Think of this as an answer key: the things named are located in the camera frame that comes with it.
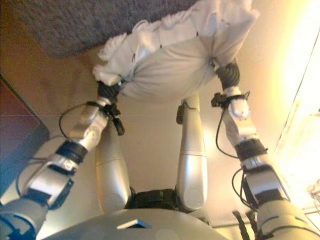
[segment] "humanoid robot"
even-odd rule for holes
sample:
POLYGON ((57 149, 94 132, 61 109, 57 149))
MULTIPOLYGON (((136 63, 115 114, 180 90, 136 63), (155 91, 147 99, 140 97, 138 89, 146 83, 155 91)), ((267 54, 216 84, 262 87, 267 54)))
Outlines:
MULTIPOLYGON (((290 202, 281 175, 259 140, 247 96, 237 86, 237 64, 219 67, 214 63, 213 68, 221 80, 223 94, 216 93, 211 104, 222 108, 227 138, 236 150, 244 173, 241 184, 246 203, 257 211, 256 239, 319 240, 317 230, 290 202)), ((58 232, 47 240, 225 239, 206 223, 186 214, 201 208, 208 189, 198 94, 184 99, 177 114, 177 122, 183 128, 182 140, 176 188, 169 193, 176 197, 176 205, 170 209, 162 201, 160 206, 146 207, 146 202, 138 201, 138 194, 130 188, 127 167, 117 142, 117 133, 124 133, 115 104, 120 84, 99 83, 97 99, 87 103, 69 138, 28 180, 21 197, 1 207, 1 239, 35 239, 47 212, 63 204, 73 185, 72 176, 86 153, 96 146, 98 198, 107 214, 58 232)))

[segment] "white pillow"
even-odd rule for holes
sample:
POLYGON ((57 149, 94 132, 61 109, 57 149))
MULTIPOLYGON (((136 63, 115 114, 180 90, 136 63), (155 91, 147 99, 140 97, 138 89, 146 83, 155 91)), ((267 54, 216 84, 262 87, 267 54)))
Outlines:
POLYGON ((132 33, 109 39, 93 74, 121 93, 148 102, 171 102, 198 91, 215 72, 212 59, 230 63, 259 13, 250 0, 200 0, 162 20, 138 22, 132 33))

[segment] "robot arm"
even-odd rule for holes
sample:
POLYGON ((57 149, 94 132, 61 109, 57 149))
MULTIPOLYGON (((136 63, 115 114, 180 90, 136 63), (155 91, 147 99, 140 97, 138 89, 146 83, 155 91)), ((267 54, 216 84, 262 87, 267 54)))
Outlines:
POLYGON ((257 239, 320 239, 307 217, 290 202, 280 172, 269 160, 267 150, 259 140, 247 98, 236 86, 239 82, 238 66, 232 63, 223 72, 219 73, 218 69, 217 73, 223 95, 216 93, 211 104, 223 109, 226 135, 244 172, 242 185, 246 199, 252 208, 257 209, 257 239))
POLYGON ((99 96, 88 102, 69 139, 26 182, 20 198, 1 207, 1 239, 35 239, 48 210, 65 201, 74 183, 72 176, 87 152, 99 143, 108 120, 113 121, 119 135, 124 133, 113 104, 117 88, 99 85, 99 96))
POLYGON ((182 139, 176 191, 183 207, 195 211, 205 204, 208 194, 207 156, 197 92, 182 101, 177 123, 182 124, 182 139))

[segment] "robot forearm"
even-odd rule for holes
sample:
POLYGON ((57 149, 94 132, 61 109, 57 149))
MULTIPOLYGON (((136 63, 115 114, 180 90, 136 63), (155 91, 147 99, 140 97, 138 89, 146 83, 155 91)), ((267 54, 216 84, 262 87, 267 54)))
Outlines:
POLYGON ((256 133, 246 96, 229 85, 223 95, 215 94, 211 104, 223 109, 226 135, 244 172, 246 200, 257 209, 258 239, 320 239, 306 216, 290 202, 281 174, 256 133))
POLYGON ((108 104, 100 96, 89 102, 69 139, 26 182, 21 197, 1 207, 1 239, 35 239, 48 210, 63 204, 74 183, 71 177, 86 153, 99 143, 108 119, 115 118, 108 104))

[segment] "gray carpet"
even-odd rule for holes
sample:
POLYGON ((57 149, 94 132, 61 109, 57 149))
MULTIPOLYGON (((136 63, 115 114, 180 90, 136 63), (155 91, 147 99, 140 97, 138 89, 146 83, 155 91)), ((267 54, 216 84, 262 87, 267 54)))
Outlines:
POLYGON ((11 0, 42 50, 62 58, 127 32, 143 19, 153 22, 186 10, 197 0, 11 0))

